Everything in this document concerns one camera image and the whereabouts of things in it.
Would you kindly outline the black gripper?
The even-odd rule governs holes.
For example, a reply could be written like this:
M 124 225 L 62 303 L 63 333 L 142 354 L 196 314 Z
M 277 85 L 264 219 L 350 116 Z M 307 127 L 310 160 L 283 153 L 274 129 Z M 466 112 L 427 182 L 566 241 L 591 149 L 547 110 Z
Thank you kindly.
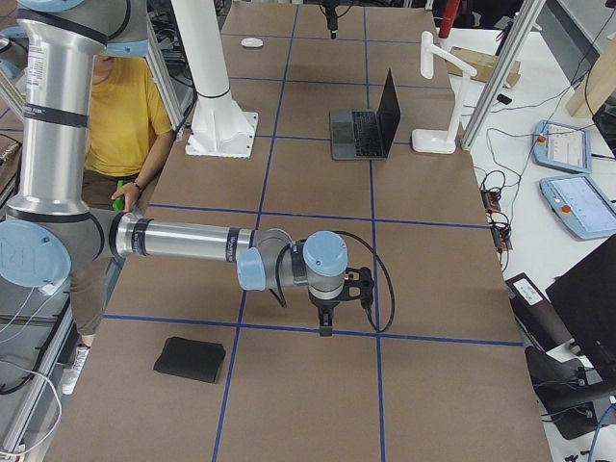
M 335 39 L 338 33 L 338 15 L 336 9 L 339 6 L 339 0 L 321 0 L 321 9 L 328 23 L 328 30 L 332 39 Z
M 331 337 L 333 335 L 334 310 L 342 300 L 338 296 L 325 299 L 313 294 L 311 291 L 309 291 L 308 294 L 310 301 L 318 309 L 320 323 L 319 335 L 321 337 Z

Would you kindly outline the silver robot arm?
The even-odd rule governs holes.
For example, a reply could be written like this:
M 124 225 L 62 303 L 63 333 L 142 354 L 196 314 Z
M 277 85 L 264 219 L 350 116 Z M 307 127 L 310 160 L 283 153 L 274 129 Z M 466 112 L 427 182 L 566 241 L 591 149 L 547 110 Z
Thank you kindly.
M 94 59 L 148 53 L 145 3 L 22 1 L 17 18 L 29 50 L 20 187 L 1 225 L 3 278 L 36 288 L 97 259 L 131 254 L 223 261 L 236 266 L 247 291 L 306 287 L 320 333 L 330 335 L 350 285 L 340 234 L 296 242 L 278 229 L 160 222 L 83 200 Z

